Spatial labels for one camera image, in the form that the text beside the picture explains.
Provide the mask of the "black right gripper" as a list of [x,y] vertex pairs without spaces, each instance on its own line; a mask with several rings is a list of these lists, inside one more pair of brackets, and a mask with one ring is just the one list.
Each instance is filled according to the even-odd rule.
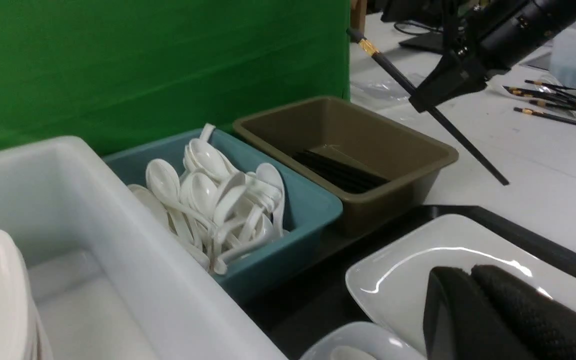
[[435,69],[411,94],[409,102],[422,113],[459,96],[486,89],[487,72],[475,54],[448,50]]

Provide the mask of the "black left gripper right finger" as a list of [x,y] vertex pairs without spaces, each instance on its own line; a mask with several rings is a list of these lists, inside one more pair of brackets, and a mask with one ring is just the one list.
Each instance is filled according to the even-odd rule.
[[576,360],[576,312],[494,265],[471,277],[515,337],[538,360]]

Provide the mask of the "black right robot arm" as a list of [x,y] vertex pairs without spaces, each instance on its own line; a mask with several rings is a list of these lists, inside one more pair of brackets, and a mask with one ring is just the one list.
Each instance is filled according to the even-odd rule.
[[[576,21],[576,0],[495,0],[466,23],[442,2],[443,55],[410,103],[430,113],[503,185],[508,180],[437,105],[485,89]],[[429,271],[423,337],[430,360],[576,360],[576,312],[491,264]]]

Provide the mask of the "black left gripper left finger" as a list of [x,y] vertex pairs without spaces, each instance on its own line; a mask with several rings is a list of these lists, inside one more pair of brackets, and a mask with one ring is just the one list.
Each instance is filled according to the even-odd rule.
[[460,268],[429,272],[423,310],[428,360],[535,360],[470,274]]

